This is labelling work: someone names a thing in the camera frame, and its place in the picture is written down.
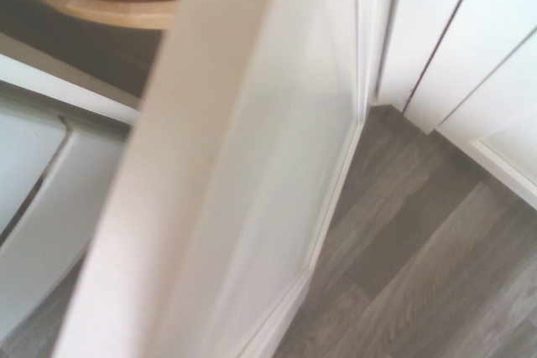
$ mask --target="cabinet door panel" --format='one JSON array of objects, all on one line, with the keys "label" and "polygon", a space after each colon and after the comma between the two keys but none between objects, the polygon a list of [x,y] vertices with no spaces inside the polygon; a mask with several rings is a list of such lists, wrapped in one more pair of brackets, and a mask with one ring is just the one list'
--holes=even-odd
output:
[{"label": "cabinet door panel", "polygon": [[405,116],[430,132],[537,26],[537,0],[462,0]]},{"label": "cabinet door panel", "polygon": [[537,35],[439,127],[537,208]]},{"label": "cabinet door panel", "polygon": [[180,0],[56,356],[269,357],[361,132],[356,0]]}]

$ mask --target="wood grain floor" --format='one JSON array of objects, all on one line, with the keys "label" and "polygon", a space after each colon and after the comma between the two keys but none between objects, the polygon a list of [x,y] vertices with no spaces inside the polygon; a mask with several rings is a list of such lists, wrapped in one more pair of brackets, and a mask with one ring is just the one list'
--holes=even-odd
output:
[{"label": "wood grain floor", "polygon": [[[46,358],[75,267],[3,343]],[[537,358],[537,212],[439,135],[371,110],[277,358]]]}]

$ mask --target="white trim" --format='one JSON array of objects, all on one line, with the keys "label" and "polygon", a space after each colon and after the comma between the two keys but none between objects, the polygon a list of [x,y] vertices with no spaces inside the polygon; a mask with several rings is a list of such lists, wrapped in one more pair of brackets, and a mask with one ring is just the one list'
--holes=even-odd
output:
[{"label": "white trim", "polygon": [[464,153],[472,157],[477,163],[481,164],[488,172],[502,181],[514,193],[528,202],[528,204],[537,209],[537,186],[487,147],[487,145],[479,140],[471,143],[458,141],[456,137],[450,135],[442,126],[436,130]]},{"label": "white trim", "polygon": [[[358,80],[365,96],[361,101],[375,101],[380,64],[383,56],[392,0],[357,0],[358,2]],[[365,119],[367,103],[359,110]]]},{"label": "white trim", "polygon": [[0,34],[0,80],[133,125],[139,99]]}]

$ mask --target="kitchen cabinet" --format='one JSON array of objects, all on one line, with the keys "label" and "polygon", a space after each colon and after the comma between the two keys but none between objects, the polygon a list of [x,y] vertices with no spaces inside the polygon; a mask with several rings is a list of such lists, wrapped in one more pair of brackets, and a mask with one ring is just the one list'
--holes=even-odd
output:
[{"label": "kitchen cabinet", "polygon": [[377,103],[436,130],[537,208],[536,0],[394,0]]},{"label": "kitchen cabinet", "polygon": [[438,128],[537,208],[537,36]]}]

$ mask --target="laminate flooring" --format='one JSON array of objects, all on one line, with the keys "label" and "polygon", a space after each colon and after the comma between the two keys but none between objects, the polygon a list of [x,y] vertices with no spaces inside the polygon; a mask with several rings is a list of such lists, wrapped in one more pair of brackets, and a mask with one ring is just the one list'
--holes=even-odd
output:
[{"label": "laminate flooring", "polygon": [[[0,358],[50,356],[79,266]],[[537,212],[440,135],[373,108],[275,357],[537,358]]]}]

